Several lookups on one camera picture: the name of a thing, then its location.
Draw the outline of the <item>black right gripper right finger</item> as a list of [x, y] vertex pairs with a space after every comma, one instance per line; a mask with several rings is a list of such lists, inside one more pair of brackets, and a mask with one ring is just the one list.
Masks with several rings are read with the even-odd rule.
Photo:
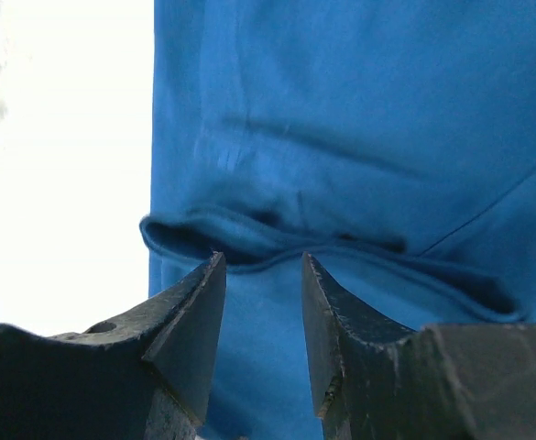
[[536, 324], [413, 331], [311, 255], [302, 318], [312, 405], [327, 439], [536, 439]]

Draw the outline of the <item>blue t shirt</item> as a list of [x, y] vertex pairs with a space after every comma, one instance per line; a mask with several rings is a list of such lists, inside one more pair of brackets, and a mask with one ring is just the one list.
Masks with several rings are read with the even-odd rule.
[[157, 1], [158, 293], [219, 251], [205, 439], [318, 439], [301, 256], [410, 327], [536, 323], [536, 1]]

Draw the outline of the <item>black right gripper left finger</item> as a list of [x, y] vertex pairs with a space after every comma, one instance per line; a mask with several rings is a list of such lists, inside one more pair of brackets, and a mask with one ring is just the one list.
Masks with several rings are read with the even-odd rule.
[[193, 439], [224, 310], [220, 253], [82, 333], [0, 324], [0, 439]]

